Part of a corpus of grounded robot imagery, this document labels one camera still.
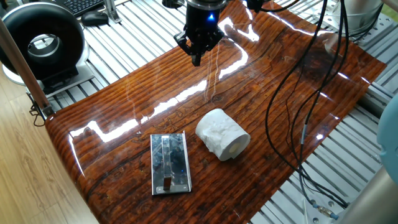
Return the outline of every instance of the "metal plate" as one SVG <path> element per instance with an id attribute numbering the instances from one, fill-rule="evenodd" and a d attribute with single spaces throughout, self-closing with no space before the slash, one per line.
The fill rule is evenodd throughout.
<path id="1" fill-rule="evenodd" d="M 192 189 L 185 133 L 151 134 L 152 195 L 190 192 Z M 171 179 L 169 189 L 164 188 Z"/>

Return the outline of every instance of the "metal slotted platform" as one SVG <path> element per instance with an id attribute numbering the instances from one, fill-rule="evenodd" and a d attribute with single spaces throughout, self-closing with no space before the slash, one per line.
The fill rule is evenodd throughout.
<path id="1" fill-rule="evenodd" d="M 286 6 L 291 0 L 275 2 Z M 316 23 L 313 10 L 321 6 L 322 0 L 303 0 L 292 10 Z M 109 26 L 84 29 L 90 45 L 87 66 L 95 78 L 51 97 L 55 111 L 84 99 L 177 46 L 173 36 L 184 27 L 185 7 L 171 10 L 163 7 L 160 0 L 132 0 L 119 4 L 117 10 L 120 24 L 109 21 Z M 362 46 L 387 63 L 386 70 L 365 96 L 379 110 L 398 91 L 397 24 L 391 29 L 383 38 Z M 355 198 L 381 167 L 377 124 L 375 116 L 355 107 L 305 161 L 304 167 L 314 180 L 338 195 Z M 253 216 L 251 223 L 306 223 L 303 203 L 298 175 L 294 173 Z"/>

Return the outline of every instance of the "white object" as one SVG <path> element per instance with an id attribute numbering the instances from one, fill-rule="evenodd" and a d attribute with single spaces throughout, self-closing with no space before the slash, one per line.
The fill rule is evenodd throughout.
<path id="1" fill-rule="evenodd" d="M 250 141 L 250 135 L 222 109 L 214 109 L 204 115 L 195 132 L 221 161 L 234 159 Z"/>

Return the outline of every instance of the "black cable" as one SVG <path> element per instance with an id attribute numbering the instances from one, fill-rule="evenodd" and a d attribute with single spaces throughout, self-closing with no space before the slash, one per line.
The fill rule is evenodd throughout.
<path id="1" fill-rule="evenodd" d="M 294 88 L 293 88 L 292 92 L 290 93 L 290 95 L 285 100 L 285 107 L 286 107 L 286 112 L 287 112 L 287 129 L 288 130 L 290 129 L 290 113 L 289 113 L 289 106 L 287 105 L 287 102 L 290 99 L 290 97 L 293 95 L 294 91 L 296 90 L 297 85 L 299 85 L 299 81 L 300 81 L 300 79 L 301 79 L 301 77 L 303 75 L 304 66 L 305 66 L 305 63 L 302 62 L 300 75 L 298 76 L 296 84 L 294 85 Z M 288 138 L 289 138 L 289 131 L 286 132 L 286 138 L 285 138 L 285 142 L 289 146 Z M 292 149 L 292 148 L 290 148 L 290 149 L 292 150 L 292 153 L 296 156 L 296 153 L 294 152 L 294 149 Z"/>
<path id="2" fill-rule="evenodd" d="M 347 18 L 347 15 L 346 15 L 346 10 L 345 10 L 344 2 L 342 1 L 341 4 L 342 4 L 341 10 L 343 11 L 343 12 L 341 13 L 341 14 L 343 15 L 343 18 L 341 19 L 341 22 L 342 22 L 342 20 L 347 21 L 348 18 Z M 341 24 L 341 22 L 340 22 L 339 34 L 342 32 L 342 31 L 341 31 L 341 29 L 342 29 L 342 24 Z M 345 29 L 348 30 L 348 23 L 347 23 L 347 22 L 345 22 Z M 349 42 L 348 42 L 348 39 L 346 38 L 345 54 L 344 54 L 344 56 L 343 56 L 343 59 L 342 59 L 342 61 L 341 61 L 341 63 L 340 63 L 340 66 L 339 66 L 338 70 L 336 71 L 336 73 L 332 76 L 331 79 L 328 80 L 328 76 L 329 76 L 329 74 L 330 74 L 330 73 L 328 72 L 328 74 L 325 76 L 325 79 L 324 79 L 323 82 L 322 82 L 322 86 L 320 87 L 320 89 L 318 89 L 317 91 L 314 91 L 313 94 L 311 94 L 311 95 L 305 100 L 305 102 L 300 106 L 300 108 L 299 108 L 299 110 L 298 110 L 298 112 L 297 112 L 297 114 L 296 114 L 296 116 L 295 116 L 295 119 L 294 119 L 294 122 L 293 122 L 293 125 L 292 125 L 292 130 L 291 130 L 291 132 L 290 132 L 290 141 L 291 141 L 291 143 L 292 143 L 292 147 L 293 147 L 293 148 L 294 148 L 294 142 L 293 142 L 294 124 L 295 124 L 295 121 L 296 121 L 296 119 L 297 119 L 297 117 L 298 117 L 298 115 L 299 115 L 301 109 L 302 109 L 303 106 L 308 102 L 308 100 L 314 96 L 315 93 L 318 93 L 317 98 L 316 98 L 316 100 L 314 101 L 314 103 L 313 103 L 313 105 L 312 105 L 312 108 L 311 108 L 310 112 L 309 112 L 308 115 L 307 115 L 306 122 L 305 122 L 305 125 L 307 125 L 307 124 L 308 124 L 309 117 L 311 116 L 313 107 L 315 107 L 315 105 L 316 105 L 316 103 L 317 103 L 317 101 L 318 101 L 319 95 L 320 95 L 320 93 L 322 92 L 322 88 L 324 88 L 324 87 L 337 75 L 337 73 L 341 70 L 341 68 L 342 68 L 342 66 L 343 66 L 343 63 L 344 63 L 344 61 L 345 61 L 345 58 L 346 58 L 346 54 L 347 54 L 347 50 L 348 50 L 348 44 L 349 44 Z M 301 161 L 302 161 L 302 152 L 303 152 L 303 144 L 300 146 L 300 160 L 299 160 L 299 164 L 301 164 Z M 314 183 L 312 183 L 312 184 L 313 184 L 318 190 L 320 190 L 320 188 L 323 188 L 323 187 L 321 187 L 321 186 L 319 186 L 319 185 L 317 185 L 317 184 L 314 184 Z M 329 193 L 331 193 L 331 194 L 332 194 L 333 196 L 335 196 L 338 200 L 340 200 L 341 202 L 343 202 L 343 205 L 344 205 L 344 206 L 342 206 L 343 208 L 348 206 L 348 204 L 347 204 L 343 199 L 341 199 L 339 196 L 335 195 L 333 192 L 329 192 Z"/>
<path id="3" fill-rule="evenodd" d="M 384 4 L 381 4 L 381 6 L 379 7 L 379 9 L 377 10 L 377 12 L 376 12 L 376 17 L 374 18 L 372 24 L 363 32 L 363 34 L 362 34 L 361 36 L 359 36 L 358 38 L 355 38 L 355 40 L 354 40 L 353 42 L 357 42 L 357 41 L 361 40 L 365 35 L 367 35 L 367 34 L 369 33 L 369 31 L 370 31 L 371 29 L 373 29 L 374 25 L 375 25 L 375 24 L 377 23 L 377 21 L 379 20 L 379 16 L 380 16 L 381 10 L 383 9 L 383 5 L 384 5 Z"/>
<path id="4" fill-rule="evenodd" d="M 326 12 L 326 7 L 327 7 L 327 0 L 323 1 L 323 6 L 322 6 L 322 10 L 321 10 L 321 14 L 320 14 L 320 21 L 323 20 L 324 16 L 325 16 L 325 12 Z M 317 28 L 315 29 L 314 35 L 311 38 L 310 43 L 308 44 L 307 48 L 305 49 L 303 55 L 299 58 L 298 62 L 293 66 L 293 68 L 290 70 L 290 72 L 288 74 L 286 74 L 286 76 L 283 78 L 283 80 L 279 83 L 279 86 L 276 88 L 274 94 L 271 96 L 271 100 L 268 104 L 267 110 L 266 110 L 266 123 L 265 123 L 265 127 L 266 127 L 266 135 L 267 135 L 267 139 L 269 141 L 269 144 L 271 146 L 271 148 L 274 150 L 274 152 L 288 165 L 290 166 L 294 171 L 298 172 L 299 174 L 302 174 L 302 170 L 297 169 L 295 166 L 293 166 L 274 146 L 274 144 L 272 143 L 272 139 L 271 139 L 271 135 L 269 134 L 269 128 L 268 128 L 268 119 L 269 119 L 269 112 L 271 110 L 271 106 L 272 106 L 272 102 L 274 101 L 276 95 L 278 94 L 279 90 L 282 88 L 282 85 L 286 82 L 286 80 L 288 79 L 288 77 L 291 76 L 291 74 L 294 72 L 294 70 L 298 67 L 298 65 L 300 63 L 302 63 L 303 59 L 305 58 L 305 56 L 308 54 L 308 52 L 310 51 L 312 45 L 314 44 L 315 40 L 317 39 L 318 33 L 321 29 L 321 22 L 319 22 L 317 24 Z M 309 181 L 311 181 L 311 178 L 308 176 L 304 176 L 306 179 L 308 179 Z"/>
<path id="5" fill-rule="evenodd" d="M 322 13 L 321 13 L 321 16 L 320 16 L 320 21 L 323 20 L 323 17 L 324 17 L 324 15 L 325 15 L 325 6 L 326 6 L 326 4 L 327 4 L 327 0 L 325 0 L 325 1 L 323 2 L 323 7 L 322 7 Z M 287 159 L 286 159 L 286 158 L 275 148 L 275 146 L 273 145 L 272 140 L 271 140 L 271 137 L 270 137 L 270 135 L 269 135 L 269 128 L 268 128 L 268 117 L 269 117 L 270 108 L 271 108 L 271 106 L 272 106 L 272 102 L 274 101 L 274 99 L 275 99 L 275 97 L 276 97 L 276 94 L 277 94 L 278 91 L 281 89 L 282 85 L 285 83 L 286 79 L 288 79 L 288 77 L 289 77 L 289 76 L 292 74 L 292 72 L 297 68 L 298 64 L 303 60 L 303 58 L 306 56 L 306 54 L 308 54 L 308 51 L 309 51 L 310 47 L 313 45 L 313 43 L 314 43 L 314 41 L 315 41 L 315 39 L 316 39 L 316 37 L 317 37 L 317 34 L 318 34 L 319 30 L 320 30 L 320 24 L 321 24 L 321 22 L 318 23 L 317 29 L 315 30 L 315 33 L 314 33 L 314 36 L 313 36 L 312 40 L 310 41 L 310 43 L 309 43 L 309 45 L 308 45 L 306 51 L 305 51 L 304 54 L 302 55 L 302 57 L 299 59 L 299 61 L 296 63 L 296 65 L 293 67 L 293 69 L 292 69 L 292 70 L 285 76 L 285 78 L 281 81 L 280 85 L 277 87 L 276 91 L 274 92 L 273 96 L 271 97 L 270 103 L 269 103 L 269 105 L 268 105 L 268 107 L 267 107 L 267 111 L 266 111 L 266 134 L 267 134 L 267 138 L 268 138 L 268 140 L 269 140 L 269 143 L 270 143 L 270 145 L 271 145 L 271 148 L 274 150 L 275 153 L 278 154 L 278 156 L 279 156 L 284 162 L 287 163 L 287 165 L 289 165 L 291 168 L 293 168 L 293 170 L 297 171 L 300 175 L 302 175 L 302 177 L 304 177 L 305 179 L 307 179 L 308 181 L 310 181 L 314 186 L 316 186 L 316 188 L 326 190 L 327 192 L 331 193 L 332 195 L 335 195 L 335 196 L 340 200 L 339 196 L 337 196 L 336 194 L 334 194 L 334 192 L 332 192 L 332 191 L 326 189 L 324 186 L 322 186 L 322 185 L 316 183 L 315 181 L 313 181 L 313 180 L 308 176 L 308 174 L 306 174 L 306 175 L 303 174 L 304 171 L 302 170 L 302 168 L 296 169 L 291 163 L 289 163 L 289 162 L 287 161 Z M 308 100 L 309 100 L 313 95 L 315 95 L 315 93 L 317 93 L 317 91 L 315 91 L 315 92 L 308 98 Z"/>
<path id="6" fill-rule="evenodd" d="M 290 8 L 290 7 L 292 7 L 292 6 L 294 6 L 294 5 L 297 4 L 299 1 L 300 1 L 300 0 L 295 0 L 294 2 L 288 4 L 287 6 L 281 7 L 281 8 L 279 8 L 279 9 L 263 9 L 263 8 L 261 8 L 260 11 L 262 11 L 262 12 L 282 12 L 282 11 L 284 11 L 284 10 L 286 10 L 286 9 L 288 9 L 288 8 Z"/>

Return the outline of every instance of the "black wire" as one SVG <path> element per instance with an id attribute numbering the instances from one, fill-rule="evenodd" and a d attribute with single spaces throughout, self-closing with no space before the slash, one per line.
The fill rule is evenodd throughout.
<path id="1" fill-rule="evenodd" d="M 379 7 L 379 9 L 377 10 L 377 12 L 376 12 L 376 17 L 374 18 L 372 24 L 363 32 L 363 34 L 362 34 L 361 36 L 359 36 L 358 38 L 355 38 L 355 40 L 354 40 L 353 42 L 357 42 L 357 41 L 361 40 L 365 35 L 367 35 L 367 34 L 369 33 L 369 31 L 370 31 L 371 29 L 373 29 L 374 25 L 375 25 L 375 24 L 377 23 L 377 21 L 379 20 L 379 15 L 380 15 L 380 13 L 381 13 L 381 10 L 383 9 L 383 5 L 384 5 L 384 4 L 381 4 L 381 6 Z"/>
<path id="2" fill-rule="evenodd" d="M 323 7 L 322 7 L 322 13 L 321 13 L 321 15 L 320 15 L 320 21 L 323 20 L 323 17 L 324 17 L 324 15 L 325 15 L 326 4 L 327 4 L 327 0 L 324 0 L 324 2 L 323 2 Z M 344 202 L 344 200 L 342 200 L 342 199 L 341 199 L 338 195 L 336 195 L 334 192 L 332 192 L 331 190 L 329 190 L 329 189 L 325 188 L 324 186 L 322 186 L 322 185 L 316 183 L 315 181 L 313 181 L 313 180 L 308 176 L 308 174 L 303 174 L 303 172 L 305 172 L 305 170 L 302 169 L 302 166 L 301 166 L 301 165 L 300 165 L 301 168 L 300 168 L 300 169 L 297 169 L 297 168 L 294 167 L 291 163 L 289 163 L 289 162 L 287 161 L 287 159 L 286 159 L 286 158 L 275 148 L 275 146 L 273 145 L 272 140 L 271 140 L 271 137 L 270 137 L 270 135 L 269 135 L 269 128 L 268 128 L 269 111 L 270 111 L 270 108 L 271 108 L 271 106 L 272 106 L 272 102 L 274 101 L 274 99 L 275 99 L 275 97 L 276 97 L 276 94 L 277 94 L 278 91 L 281 89 L 281 87 L 282 87 L 282 85 L 285 83 L 286 79 L 288 79 L 288 77 L 292 74 L 292 72 L 298 67 L 298 64 L 303 60 L 303 58 L 306 56 L 306 54 L 308 54 L 308 51 L 309 51 L 310 47 L 313 45 L 315 39 L 317 38 L 317 34 L 318 34 L 319 30 L 320 30 L 320 25 L 321 25 L 321 24 L 322 24 L 321 22 L 318 23 L 317 29 L 315 30 L 314 36 L 313 36 L 313 38 L 311 39 L 311 41 L 310 41 L 310 43 L 309 43 L 309 45 L 308 45 L 306 51 L 304 52 L 304 54 L 302 55 L 302 57 L 299 59 L 299 61 L 296 63 L 296 65 L 293 67 L 293 69 L 291 69 L 291 71 L 290 71 L 290 72 L 285 76 L 285 78 L 281 81 L 281 83 L 279 84 L 279 86 L 278 86 L 277 89 L 275 90 L 273 96 L 271 97 L 270 103 L 269 103 L 269 105 L 268 105 L 268 107 L 267 107 L 267 111 L 266 111 L 266 134 L 267 134 L 267 138 L 268 138 L 268 140 L 269 140 L 269 143 L 270 143 L 270 145 L 271 145 L 271 148 L 274 150 L 274 152 L 275 152 L 276 154 L 278 154 L 278 156 L 279 156 L 284 162 L 286 162 L 286 164 L 287 164 L 288 166 L 290 166 L 293 170 L 295 170 L 296 172 L 298 172 L 298 173 L 301 175 L 301 177 L 303 177 L 303 178 L 307 179 L 308 181 L 310 181 L 320 192 L 321 192 L 321 189 L 323 189 L 323 190 L 325 190 L 325 191 L 331 193 L 331 194 L 332 194 L 333 196 L 335 196 L 337 199 L 339 199 L 339 200 L 341 200 L 342 202 Z M 309 100 L 311 97 L 313 97 L 317 92 L 318 92 L 318 91 L 315 91 L 315 92 L 306 100 L 306 102 L 308 102 L 308 100 Z"/>
<path id="3" fill-rule="evenodd" d="M 304 66 L 305 66 L 305 63 L 302 62 L 302 67 L 301 67 L 300 75 L 298 76 L 298 79 L 297 79 L 297 81 L 296 81 L 296 84 L 294 85 L 294 88 L 293 88 L 292 92 L 290 93 L 290 95 L 287 97 L 287 99 L 286 99 L 286 101 L 285 101 L 285 107 L 286 107 L 286 112 L 287 112 L 287 128 L 288 128 L 288 130 L 290 129 L 290 112 L 289 112 L 289 106 L 287 105 L 287 102 L 288 102 L 288 100 L 290 99 L 290 97 L 293 95 L 294 91 L 296 90 L 297 85 L 299 85 L 301 76 L 303 75 Z M 289 138 L 289 131 L 286 132 L 285 142 L 286 142 L 286 144 L 287 144 L 288 146 L 290 146 L 290 145 L 289 145 L 288 138 Z"/>
<path id="4" fill-rule="evenodd" d="M 345 9 L 345 5 L 344 5 L 344 2 L 343 2 L 343 1 L 341 2 L 341 5 L 342 5 L 341 10 L 343 11 L 343 12 L 341 13 L 341 15 L 343 15 L 343 18 L 341 19 L 341 21 L 342 21 L 342 20 L 347 21 L 348 18 L 347 18 L 347 15 L 346 15 L 346 9 Z M 344 24 L 345 24 L 345 29 L 348 30 L 348 23 L 345 22 Z M 341 25 L 341 23 L 340 23 L 339 33 L 341 33 L 341 31 L 340 31 L 341 28 L 342 28 L 342 25 Z M 316 105 L 316 103 L 317 103 L 317 101 L 318 101 L 319 95 L 320 95 L 320 93 L 322 92 L 322 88 L 324 88 L 324 87 L 325 87 L 325 86 L 338 74 L 338 72 L 341 70 L 341 68 L 342 68 L 342 66 L 343 66 L 343 63 L 344 63 L 344 61 L 345 61 L 345 58 L 346 58 L 346 54 L 347 54 L 347 50 L 348 50 L 348 44 L 349 44 L 349 42 L 348 42 L 348 39 L 346 38 L 345 53 L 344 53 L 343 59 L 342 59 L 342 61 L 341 61 L 341 63 L 340 63 L 340 66 L 339 66 L 338 70 L 336 71 L 336 73 L 332 76 L 331 79 L 328 80 L 328 76 L 329 76 L 329 74 L 330 74 L 330 73 L 328 72 L 328 74 L 325 76 L 325 79 L 323 80 L 322 86 L 321 86 L 317 91 L 314 91 L 313 94 L 311 94 L 311 95 L 305 100 L 305 102 L 300 106 L 300 108 L 298 109 L 298 112 L 297 112 L 297 114 L 296 114 L 296 116 L 295 116 L 295 119 L 294 119 L 294 122 L 293 122 L 293 125 L 292 125 L 292 130 L 291 130 L 291 132 L 290 132 L 290 142 L 292 143 L 292 147 L 293 147 L 293 148 L 294 148 L 294 142 L 293 142 L 294 124 L 295 124 L 295 121 L 296 121 L 296 119 L 297 119 L 297 117 L 298 117 L 298 115 L 299 115 L 301 109 L 302 109 L 303 106 L 308 102 L 308 100 L 309 100 L 310 98 L 312 98 L 312 97 L 315 95 L 315 93 L 318 93 L 317 98 L 316 98 L 316 100 L 314 101 L 314 103 L 313 103 L 313 105 L 312 105 L 312 109 L 310 110 L 310 112 L 308 113 L 307 118 L 306 118 L 306 123 L 305 123 L 305 124 L 308 124 L 309 117 L 310 117 L 310 115 L 311 115 L 311 113 L 312 113 L 313 107 L 315 107 L 315 105 Z M 300 163 L 299 163 L 299 164 L 301 164 L 301 161 L 302 161 L 302 152 L 303 152 L 303 144 L 300 146 Z M 311 180 L 310 180 L 310 182 L 311 182 L 318 190 L 320 190 L 320 188 L 323 188 L 322 186 L 313 183 Z M 333 196 L 335 196 L 338 200 L 340 200 L 340 201 L 343 203 L 343 206 L 342 206 L 343 208 L 345 208 L 345 207 L 348 206 L 348 204 L 347 204 L 342 198 L 340 198 L 339 196 L 337 196 L 336 194 L 334 194 L 333 192 L 331 192 L 331 191 L 329 191 L 329 190 L 326 190 L 326 191 L 329 192 L 329 193 L 331 193 L 331 194 L 332 194 Z"/>
<path id="5" fill-rule="evenodd" d="M 321 14 L 320 14 L 320 21 L 323 20 L 324 16 L 325 16 L 325 12 L 326 12 L 326 7 L 327 7 L 327 0 L 323 1 L 323 6 L 322 6 L 322 10 L 321 10 Z M 315 29 L 314 35 L 311 38 L 310 43 L 308 44 L 307 48 L 305 49 L 303 55 L 299 58 L 298 62 L 293 66 L 293 68 L 290 70 L 290 72 L 288 74 L 286 74 L 286 76 L 282 79 L 282 81 L 279 83 L 279 86 L 276 88 L 274 94 L 271 96 L 271 100 L 268 104 L 267 110 L 266 110 L 266 123 L 265 123 L 265 127 L 266 127 L 266 135 L 267 135 L 267 139 L 268 142 L 271 146 L 271 148 L 274 150 L 274 152 L 288 165 L 290 166 L 293 170 L 295 170 L 296 172 L 298 172 L 299 174 L 302 174 L 302 170 L 297 169 L 295 166 L 293 166 L 274 146 L 274 144 L 272 143 L 272 139 L 271 136 L 269 134 L 269 128 L 268 128 L 268 119 L 269 119 L 269 112 L 271 110 L 271 106 L 272 106 L 272 102 L 274 101 L 276 95 L 278 94 L 279 90 L 282 88 L 282 85 L 286 82 L 286 80 L 288 79 L 288 77 L 291 76 L 291 74 L 294 72 L 294 70 L 299 66 L 300 63 L 302 63 L 302 61 L 304 60 L 305 56 L 308 54 L 308 52 L 310 51 L 312 45 L 314 44 L 315 40 L 317 39 L 318 33 L 321 29 L 321 22 L 319 22 L 317 24 L 317 28 Z M 309 181 L 313 180 L 308 177 L 307 175 L 304 176 L 304 178 L 306 178 Z M 308 200 L 309 203 L 312 203 L 308 196 L 306 197 L 306 199 Z"/>
<path id="6" fill-rule="evenodd" d="M 39 111 L 38 111 L 38 109 L 36 108 L 35 105 L 32 105 L 32 106 L 30 107 L 29 113 L 30 113 L 30 115 L 35 116 L 35 120 L 33 121 L 33 125 L 34 125 L 34 126 L 36 126 L 36 127 L 42 127 L 42 126 L 44 126 L 44 120 L 43 120 L 43 124 L 36 124 L 37 117 L 40 116 L 40 113 L 39 113 Z"/>
<path id="7" fill-rule="evenodd" d="M 300 0 L 295 0 L 294 2 L 288 4 L 287 6 L 281 7 L 281 8 L 279 8 L 279 9 L 263 9 L 263 8 L 262 8 L 262 9 L 260 9 L 260 11 L 262 11 L 262 12 L 282 12 L 282 11 L 284 11 L 284 10 L 286 10 L 286 9 L 288 9 L 288 8 L 290 8 L 290 7 L 292 7 L 292 6 L 294 6 L 294 5 L 297 4 L 299 1 L 300 1 Z"/>

